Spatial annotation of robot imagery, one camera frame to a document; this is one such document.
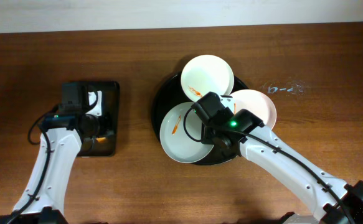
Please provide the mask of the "pink plate with ketchup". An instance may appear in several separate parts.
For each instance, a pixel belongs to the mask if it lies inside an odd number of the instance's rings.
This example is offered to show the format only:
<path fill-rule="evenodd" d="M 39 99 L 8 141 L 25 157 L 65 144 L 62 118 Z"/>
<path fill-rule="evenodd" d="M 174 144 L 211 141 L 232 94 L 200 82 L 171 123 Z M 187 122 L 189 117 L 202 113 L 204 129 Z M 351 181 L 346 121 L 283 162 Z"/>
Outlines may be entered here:
<path fill-rule="evenodd" d="M 246 109 L 273 129 L 277 113 L 274 103 L 268 96 L 260 91 L 248 89 L 235 91 L 230 96 L 234 99 L 234 113 Z"/>

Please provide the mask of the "orange green sponge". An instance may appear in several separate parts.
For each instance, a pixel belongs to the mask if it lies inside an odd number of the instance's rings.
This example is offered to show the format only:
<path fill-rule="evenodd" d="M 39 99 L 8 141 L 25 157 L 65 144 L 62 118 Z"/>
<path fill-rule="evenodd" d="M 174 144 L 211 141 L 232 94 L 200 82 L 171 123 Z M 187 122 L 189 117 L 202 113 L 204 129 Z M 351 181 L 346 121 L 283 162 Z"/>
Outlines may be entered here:
<path fill-rule="evenodd" d="M 105 142 L 106 141 L 106 138 L 105 137 L 103 137 L 103 138 L 96 138 L 95 139 L 97 142 L 99 142 L 99 143 L 103 143 L 103 142 Z"/>

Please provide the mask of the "light blue plate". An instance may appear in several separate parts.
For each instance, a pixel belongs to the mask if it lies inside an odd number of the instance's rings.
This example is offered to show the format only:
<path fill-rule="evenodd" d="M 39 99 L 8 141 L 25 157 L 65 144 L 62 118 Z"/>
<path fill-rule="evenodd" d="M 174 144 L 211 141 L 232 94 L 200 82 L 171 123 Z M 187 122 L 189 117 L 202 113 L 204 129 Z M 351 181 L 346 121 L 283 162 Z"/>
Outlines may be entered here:
<path fill-rule="evenodd" d="M 213 149 L 213 144 L 195 142 L 185 133 L 184 117 L 193 102 L 173 107 L 164 117 L 159 138 L 165 153 L 175 161 L 193 163 L 203 159 Z"/>

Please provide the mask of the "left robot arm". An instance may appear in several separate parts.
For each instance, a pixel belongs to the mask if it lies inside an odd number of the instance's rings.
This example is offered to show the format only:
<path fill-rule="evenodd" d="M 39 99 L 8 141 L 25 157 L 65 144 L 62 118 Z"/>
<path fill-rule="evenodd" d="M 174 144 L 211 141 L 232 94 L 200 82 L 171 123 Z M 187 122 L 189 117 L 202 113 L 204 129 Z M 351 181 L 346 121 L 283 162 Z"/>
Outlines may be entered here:
<path fill-rule="evenodd" d="M 0 223 L 66 223 L 64 199 L 73 162 L 84 138 L 99 132 L 102 91 L 87 82 L 66 83 L 62 102 L 34 123 L 39 153 L 25 191 Z"/>

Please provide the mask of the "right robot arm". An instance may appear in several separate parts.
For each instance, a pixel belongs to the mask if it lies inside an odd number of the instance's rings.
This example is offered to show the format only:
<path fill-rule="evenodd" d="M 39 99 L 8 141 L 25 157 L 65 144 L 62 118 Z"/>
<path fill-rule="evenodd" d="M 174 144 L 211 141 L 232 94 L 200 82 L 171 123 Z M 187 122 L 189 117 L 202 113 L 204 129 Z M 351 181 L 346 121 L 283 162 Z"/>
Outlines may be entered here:
<path fill-rule="evenodd" d="M 233 151 L 260 166 L 310 210 L 291 212 L 283 223 L 363 223 L 363 181 L 349 185 L 308 161 L 246 109 L 233 112 L 232 97 L 209 92 L 191 110 L 203 123 L 203 143 Z"/>

